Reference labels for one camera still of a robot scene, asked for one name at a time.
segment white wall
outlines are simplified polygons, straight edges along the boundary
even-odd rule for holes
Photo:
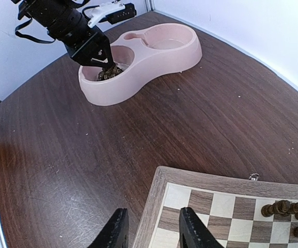
[[[154,0],[154,5],[240,47],[298,90],[298,0]]]
[[[107,2],[107,0],[92,0],[88,6]],[[135,4],[138,15],[146,12],[145,0],[123,1]],[[11,0],[0,1],[0,99],[4,100],[9,94],[26,82],[34,74],[66,53],[61,42],[53,44],[36,44],[14,35],[14,28],[24,22],[17,20],[18,6]],[[107,30],[111,25],[103,23],[100,28]],[[22,30],[41,39],[49,39],[46,29],[35,21]]]

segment white bracket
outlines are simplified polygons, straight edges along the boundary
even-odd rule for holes
[[[93,28],[95,25],[97,25],[97,23],[100,22],[100,20],[102,20],[108,14],[112,14],[125,8],[126,7],[124,4],[117,1],[101,4],[100,6],[92,9],[92,11],[88,13],[88,17],[90,17],[88,26],[90,28]]]

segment chessboard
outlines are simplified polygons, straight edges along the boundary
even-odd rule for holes
[[[133,247],[179,248],[179,212],[191,207],[223,247],[298,248],[294,215],[261,214],[281,199],[298,202],[298,185],[159,167]]]

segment chessboard square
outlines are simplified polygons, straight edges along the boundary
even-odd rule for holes
[[[198,213],[197,216],[204,223],[205,227],[207,227],[208,224],[209,224],[209,218],[210,218],[210,216],[208,214],[201,214],[201,213]]]
[[[288,248],[288,244],[270,244],[269,248]]]
[[[188,207],[191,207],[196,213],[210,214],[213,194],[192,190]]]
[[[298,243],[288,244],[288,248],[298,248]]]
[[[175,209],[187,207],[191,189],[173,183],[168,183],[167,185],[168,187],[164,206]]]
[[[232,218],[235,196],[214,194],[210,215]]]
[[[250,243],[248,248],[269,248],[268,243]]]
[[[226,248],[248,248],[248,245],[248,242],[236,242],[228,240]]]
[[[271,243],[287,244],[290,236],[290,222],[273,222]]]
[[[298,223],[291,223],[289,243],[298,243],[298,238],[293,234],[296,227],[298,227]]]
[[[208,230],[216,239],[228,239],[231,219],[210,216]]]
[[[163,207],[158,227],[169,231],[179,231],[180,210]]]
[[[280,214],[273,215],[274,221],[278,222],[291,222],[291,215],[283,216]]]
[[[236,197],[232,217],[234,219],[253,220],[255,207],[255,199]]]
[[[217,242],[219,242],[220,245],[222,245],[224,248],[226,248],[227,240],[217,239]]]
[[[151,248],[177,248],[179,233],[157,228]]]
[[[268,204],[274,204],[275,200],[267,200],[267,199],[256,199],[256,207],[254,211],[254,220],[255,221],[273,221],[274,216],[264,217],[261,214],[261,209],[263,206]]]
[[[249,242],[251,239],[253,221],[232,219],[228,240]]]
[[[269,243],[271,241],[271,233],[273,222],[253,221],[251,242]]]

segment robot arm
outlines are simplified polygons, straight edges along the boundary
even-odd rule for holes
[[[15,4],[21,0],[12,0]],[[133,4],[122,4],[120,0],[99,6],[87,7],[88,15],[80,13],[77,8],[87,4],[72,0],[23,0],[19,4],[18,19],[24,16],[30,20],[16,28],[16,35],[39,43],[34,37],[23,35],[18,30],[30,24],[35,19],[48,30],[48,35],[64,43],[70,57],[82,66],[102,68],[113,67],[109,39],[96,26],[99,22],[108,21],[115,24],[136,16]]]

